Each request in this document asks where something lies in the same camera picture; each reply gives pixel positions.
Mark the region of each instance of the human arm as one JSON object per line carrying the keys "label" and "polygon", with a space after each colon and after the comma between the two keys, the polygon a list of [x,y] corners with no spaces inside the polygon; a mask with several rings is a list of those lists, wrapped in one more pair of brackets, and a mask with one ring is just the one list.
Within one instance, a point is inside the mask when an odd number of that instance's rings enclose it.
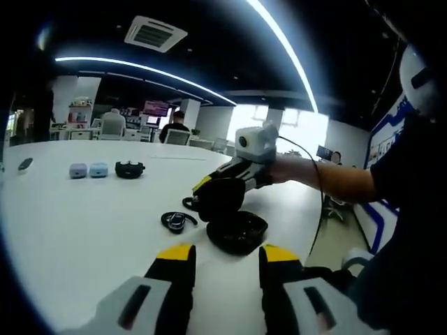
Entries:
{"label": "human arm", "polygon": [[[316,165],[325,194],[345,202],[378,200],[374,180],[369,170],[319,162]],[[317,190],[320,189],[314,163],[302,157],[279,157],[270,168],[270,175],[275,184],[294,180]]]}
{"label": "human arm", "polygon": [[[411,193],[411,165],[408,159],[417,146],[418,132],[407,130],[371,170],[316,163],[321,176],[323,192],[338,200],[351,203],[387,200],[400,207]],[[270,167],[274,183],[295,180],[320,189],[318,175],[311,160],[301,157],[279,157]]]}

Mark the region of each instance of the ceiling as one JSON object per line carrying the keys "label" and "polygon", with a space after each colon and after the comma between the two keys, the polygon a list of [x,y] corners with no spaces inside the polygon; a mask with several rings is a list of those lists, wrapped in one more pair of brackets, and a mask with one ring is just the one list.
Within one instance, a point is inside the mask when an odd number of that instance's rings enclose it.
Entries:
{"label": "ceiling", "polygon": [[[41,22],[41,27],[50,28],[47,51],[56,57],[104,57],[150,66],[198,83],[236,103],[312,110],[305,86],[283,46],[246,1],[146,2],[89,8],[85,12],[73,8],[49,12],[42,16],[47,20]],[[380,17],[362,0],[261,2],[295,50],[319,112],[365,129],[376,124],[401,92],[397,69],[404,47],[401,43],[396,48],[397,36]],[[126,44],[124,38],[136,15],[181,28],[188,36],[165,54]],[[395,57],[387,89],[372,115]],[[204,103],[229,105],[202,89],[139,68],[96,61],[58,66],[62,73],[101,71],[164,85],[108,75],[104,85],[111,92],[127,91],[126,101],[139,98],[142,92],[163,100],[192,94]]]}

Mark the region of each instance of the wall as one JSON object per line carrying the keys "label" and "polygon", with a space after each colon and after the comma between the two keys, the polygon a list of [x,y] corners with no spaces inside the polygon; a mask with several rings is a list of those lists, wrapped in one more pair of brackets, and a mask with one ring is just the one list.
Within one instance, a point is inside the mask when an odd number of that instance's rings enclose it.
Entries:
{"label": "wall", "polygon": [[[387,115],[374,127],[369,139],[365,168],[370,168],[393,145],[403,129],[405,116],[410,110],[412,107],[402,94]],[[393,209],[386,201],[381,200],[369,204],[358,204],[354,206],[354,213],[371,252],[376,253],[392,237],[399,210]]]}
{"label": "wall", "polygon": [[342,163],[362,168],[369,142],[369,133],[342,122],[329,120],[324,147],[340,151]]}
{"label": "wall", "polygon": [[274,108],[269,108],[268,109],[268,113],[267,113],[267,120],[272,122],[272,124],[274,124],[278,130],[279,127],[281,126],[281,120],[282,120],[282,114],[283,114],[283,110],[276,110]]}
{"label": "wall", "polygon": [[184,112],[184,125],[189,129],[195,129],[200,109],[200,101],[184,99],[180,105],[180,109]]}
{"label": "wall", "polygon": [[196,129],[199,137],[214,141],[217,137],[226,138],[230,126],[233,107],[201,107],[198,111]]}
{"label": "wall", "polygon": [[59,76],[53,87],[53,114],[56,122],[67,121],[70,112],[68,106],[75,98],[86,96],[94,104],[100,82],[101,79],[97,77]]}

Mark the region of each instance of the person sitting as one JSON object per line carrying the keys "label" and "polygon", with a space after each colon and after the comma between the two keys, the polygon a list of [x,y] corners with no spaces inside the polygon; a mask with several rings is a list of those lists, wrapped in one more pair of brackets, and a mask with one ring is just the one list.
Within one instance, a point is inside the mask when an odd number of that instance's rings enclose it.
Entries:
{"label": "person sitting", "polygon": [[102,120],[103,133],[119,133],[120,136],[124,136],[124,133],[126,131],[126,118],[119,113],[119,109],[112,108],[110,112],[104,113],[102,116]]}
{"label": "person sitting", "polygon": [[342,164],[342,154],[340,151],[334,151],[332,156],[330,157],[330,161],[334,164],[341,165]]}
{"label": "person sitting", "polygon": [[169,129],[177,129],[178,131],[189,131],[188,127],[183,125],[184,121],[184,113],[180,110],[174,112],[173,122],[171,124],[167,124],[163,127],[163,130],[160,133],[160,142],[164,143],[166,140],[166,136],[168,136]]}

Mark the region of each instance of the white round table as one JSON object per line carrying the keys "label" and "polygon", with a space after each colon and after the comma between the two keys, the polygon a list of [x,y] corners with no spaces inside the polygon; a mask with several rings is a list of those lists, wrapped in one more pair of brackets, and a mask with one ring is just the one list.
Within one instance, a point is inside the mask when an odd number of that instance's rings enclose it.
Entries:
{"label": "white round table", "polygon": [[[34,159],[28,173],[18,165]],[[116,161],[140,161],[139,179],[115,175]],[[212,245],[205,224],[181,235],[161,214],[185,211],[182,198],[230,157],[195,147],[118,141],[25,144],[5,152],[2,227],[25,292],[56,332],[79,327],[97,303],[132,276],[144,276],[156,254],[175,244],[197,248],[194,308],[188,334],[264,334],[258,251],[239,258]],[[72,163],[105,162],[105,179],[69,179]],[[296,182],[246,194],[243,210],[264,218],[266,242],[305,262],[321,210],[320,194]]]}

